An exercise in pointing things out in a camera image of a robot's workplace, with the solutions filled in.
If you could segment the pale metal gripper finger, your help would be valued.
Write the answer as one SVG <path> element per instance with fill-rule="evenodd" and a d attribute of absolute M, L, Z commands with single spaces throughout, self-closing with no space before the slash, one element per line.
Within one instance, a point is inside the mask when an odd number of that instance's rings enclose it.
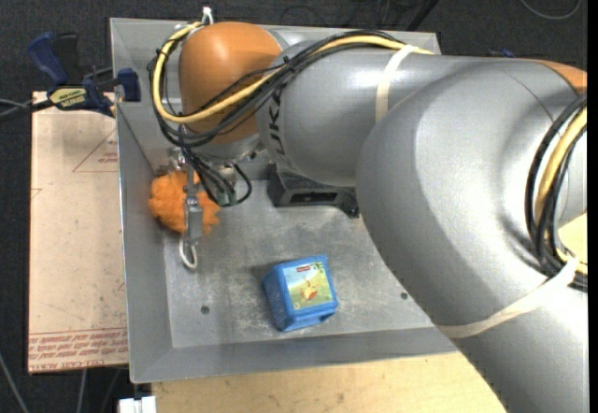
<path fill-rule="evenodd" d="M 190 208 L 183 208 L 185 231 L 179 241 L 179 258 L 186 268 L 195 268 L 195 253 L 192 249 L 191 241 L 191 214 Z"/>
<path fill-rule="evenodd" d="M 191 214 L 191 241 L 192 249 L 195 253 L 195 268 L 199 266 L 198 244 L 203 236 L 203 209 L 200 206 L 189 206 Z"/>

